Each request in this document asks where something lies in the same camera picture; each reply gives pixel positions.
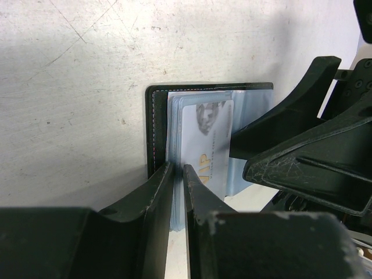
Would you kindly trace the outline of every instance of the printed image on card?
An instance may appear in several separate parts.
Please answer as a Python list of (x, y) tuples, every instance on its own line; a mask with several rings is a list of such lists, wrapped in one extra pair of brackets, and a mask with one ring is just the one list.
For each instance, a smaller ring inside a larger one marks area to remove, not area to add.
[(234, 101), (201, 103), (183, 108), (181, 166), (190, 164), (215, 195), (226, 194)]

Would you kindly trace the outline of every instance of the black leather card holder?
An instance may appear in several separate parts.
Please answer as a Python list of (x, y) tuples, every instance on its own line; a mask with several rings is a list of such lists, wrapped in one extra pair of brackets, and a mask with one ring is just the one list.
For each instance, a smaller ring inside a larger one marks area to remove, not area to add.
[(152, 85), (146, 89), (146, 152), (148, 177), (165, 162), (168, 92), (273, 89), (272, 83)]

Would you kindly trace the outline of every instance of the black mechanical part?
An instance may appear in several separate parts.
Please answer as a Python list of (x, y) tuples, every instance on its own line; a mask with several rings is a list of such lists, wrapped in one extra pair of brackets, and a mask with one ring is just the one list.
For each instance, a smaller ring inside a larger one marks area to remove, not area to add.
[(237, 213), (184, 166), (189, 278), (366, 278), (328, 213)]
[(101, 210), (0, 210), (1, 278), (163, 279), (174, 171)]
[[(339, 81), (343, 83), (343, 90), (351, 90), (351, 95), (331, 97), (325, 115), (333, 115), (333, 118), (313, 120), (320, 109), (318, 96), (324, 97), (328, 90), (339, 59), (315, 58), (299, 85), (284, 101), (234, 135), (232, 149), (237, 151), (246, 145), (246, 152), (242, 152), (245, 157), (236, 156), (248, 160), (244, 179), (349, 214), (365, 214), (372, 203), (372, 177), (369, 175), (372, 93), (362, 93), (366, 89), (355, 84), (371, 70), (364, 67), (367, 61), (364, 59), (357, 64), (347, 82)], [(328, 73), (318, 76), (320, 84), (311, 79), (317, 72)], [(314, 90), (314, 83), (320, 91)], [(300, 85), (309, 90), (298, 91)]]
[(317, 114), (340, 62), (335, 56), (315, 58), (291, 94), (231, 137), (230, 157), (249, 160), (321, 124)]
[(367, 210), (363, 216), (353, 216), (342, 211), (326, 207), (299, 196), (279, 191), (262, 209), (262, 212), (293, 211), (293, 212), (328, 212), (350, 231), (372, 235), (372, 210)]
[(370, 0), (354, 0), (354, 8), (363, 39), (372, 44), (372, 2)]
[[(345, 70), (338, 70), (335, 79), (341, 77), (344, 72)], [(338, 81), (332, 91), (321, 116), (324, 120), (340, 115), (372, 89), (372, 59), (362, 59), (356, 64), (354, 70), (346, 72), (347, 79)]]

